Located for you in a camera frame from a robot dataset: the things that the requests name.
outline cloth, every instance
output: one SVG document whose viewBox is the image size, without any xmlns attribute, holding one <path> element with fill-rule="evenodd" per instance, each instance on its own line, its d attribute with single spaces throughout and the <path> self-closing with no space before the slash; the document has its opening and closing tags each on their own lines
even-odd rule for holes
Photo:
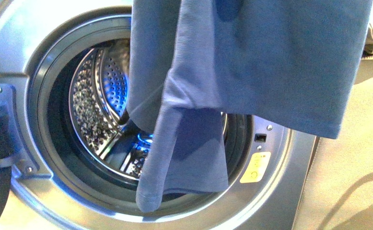
<svg viewBox="0 0 373 230">
<path fill-rule="evenodd" d="M 130 118 L 154 132 L 136 202 L 228 187 L 221 114 L 336 138 L 371 0 L 135 0 Z"/>
</svg>

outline blue t-shirt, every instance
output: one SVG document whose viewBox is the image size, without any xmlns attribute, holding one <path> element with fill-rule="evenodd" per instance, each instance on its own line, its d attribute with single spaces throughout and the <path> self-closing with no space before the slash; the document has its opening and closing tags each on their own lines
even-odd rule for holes
<svg viewBox="0 0 373 230">
<path fill-rule="evenodd" d="M 154 132 L 139 208 L 227 188 L 221 111 L 336 138 L 371 4 L 134 0 L 127 110 Z"/>
</svg>

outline beige floor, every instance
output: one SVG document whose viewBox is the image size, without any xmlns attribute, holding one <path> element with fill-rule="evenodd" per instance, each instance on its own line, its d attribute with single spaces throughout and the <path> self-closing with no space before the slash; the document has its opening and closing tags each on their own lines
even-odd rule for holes
<svg viewBox="0 0 373 230">
<path fill-rule="evenodd" d="M 322 138 L 295 230 L 373 230 L 373 73 L 362 62 L 337 140 Z M 56 230 L 10 194 L 0 230 Z"/>
</svg>

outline yellow sticker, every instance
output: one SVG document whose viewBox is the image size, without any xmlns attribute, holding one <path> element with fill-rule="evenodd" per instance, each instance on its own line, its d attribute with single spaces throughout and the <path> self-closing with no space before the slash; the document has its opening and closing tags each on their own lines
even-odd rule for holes
<svg viewBox="0 0 373 230">
<path fill-rule="evenodd" d="M 246 172 L 240 178 L 240 183 L 259 182 L 270 161 L 271 152 L 256 152 L 251 156 Z"/>
</svg>

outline front-loading washing machine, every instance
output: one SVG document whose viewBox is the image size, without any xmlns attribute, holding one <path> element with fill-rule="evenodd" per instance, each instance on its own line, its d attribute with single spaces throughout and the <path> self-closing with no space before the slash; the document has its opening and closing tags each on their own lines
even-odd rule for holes
<svg viewBox="0 0 373 230">
<path fill-rule="evenodd" d="M 248 115 L 223 114 L 226 191 L 138 210 L 152 134 L 120 128 L 131 5 L 0 1 L 0 215 L 11 188 L 62 229 L 291 229 L 316 138 Z"/>
</svg>

